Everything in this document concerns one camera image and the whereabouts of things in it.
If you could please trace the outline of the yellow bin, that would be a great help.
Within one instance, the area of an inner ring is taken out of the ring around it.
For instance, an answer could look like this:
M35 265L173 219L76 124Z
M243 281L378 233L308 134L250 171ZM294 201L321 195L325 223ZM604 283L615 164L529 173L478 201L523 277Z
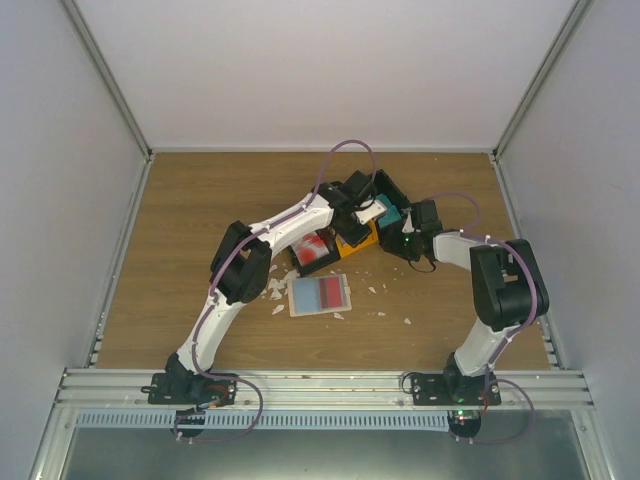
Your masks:
M335 239L336 246L341 259L351 256L356 252L359 252L367 247L373 246L379 242L378 231L377 231L377 226L375 224L375 221L370 220L367 223L367 226L370 228L371 232L360 244L356 246L349 245L340 235L336 236L336 239Z

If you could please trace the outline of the red white credit card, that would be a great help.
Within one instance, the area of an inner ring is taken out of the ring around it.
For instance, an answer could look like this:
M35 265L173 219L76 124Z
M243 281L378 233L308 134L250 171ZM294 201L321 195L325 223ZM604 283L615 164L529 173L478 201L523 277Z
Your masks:
M324 310L344 308L347 297L343 277L339 275L321 277L318 280L320 307Z

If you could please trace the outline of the black bin with red cards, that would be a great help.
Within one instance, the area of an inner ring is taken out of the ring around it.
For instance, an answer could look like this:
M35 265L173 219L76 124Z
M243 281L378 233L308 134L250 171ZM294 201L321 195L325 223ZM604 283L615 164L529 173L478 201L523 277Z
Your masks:
M315 230L288 247L292 264L301 277L340 260L336 235L331 228Z

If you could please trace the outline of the beige card holder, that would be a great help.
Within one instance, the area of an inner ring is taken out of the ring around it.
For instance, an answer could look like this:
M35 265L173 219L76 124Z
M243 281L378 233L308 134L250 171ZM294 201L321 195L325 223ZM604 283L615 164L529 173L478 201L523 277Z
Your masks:
M291 317L352 310L351 289L345 274L291 280L287 292Z

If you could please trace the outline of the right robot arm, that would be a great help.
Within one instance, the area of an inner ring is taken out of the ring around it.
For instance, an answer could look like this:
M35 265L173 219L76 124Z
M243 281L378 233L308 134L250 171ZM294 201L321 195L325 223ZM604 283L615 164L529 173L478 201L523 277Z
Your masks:
M432 199L411 204L396 219L384 216L376 227L388 253L471 274L476 320L436 376L436 388L453 404L474 401L489 389L495 364L515 336L548 311L549 295L530 243L445 229Z

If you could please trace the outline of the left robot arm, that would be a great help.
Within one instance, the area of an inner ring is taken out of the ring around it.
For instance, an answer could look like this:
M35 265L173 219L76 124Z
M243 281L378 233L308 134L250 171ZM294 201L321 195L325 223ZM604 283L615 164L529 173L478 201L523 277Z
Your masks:
M375 200L375 175L361 171L345 182L318 183L293 206L246 225L232 223L211 263L204 307L184 344L169 356L165 371L152 382L160 402L196 404L207 400L214 383L205 375L239 312L266 288L272 260L282 250L325 227L332 227L355 246L368 235L357 213Z

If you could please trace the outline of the black bin with teal cards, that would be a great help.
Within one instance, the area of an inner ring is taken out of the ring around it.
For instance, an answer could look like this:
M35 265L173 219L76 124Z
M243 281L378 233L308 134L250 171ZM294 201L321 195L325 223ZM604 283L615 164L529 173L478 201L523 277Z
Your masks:
M374 178L374 185L376 189L376 197L379 194L386 195L389 198L389 200L393 204L395 204L398 210L401 212L402 220L391 225L390 227L402 228L402 225L404 223L403 210L408 207L411 207L411 202L409 201L408 197L399 189L399 187L394 183L391 177L383 169L379 169L376 171L375 178ZM380 234L384 230L385 229L379 230L377 227L379 240L380 240Z

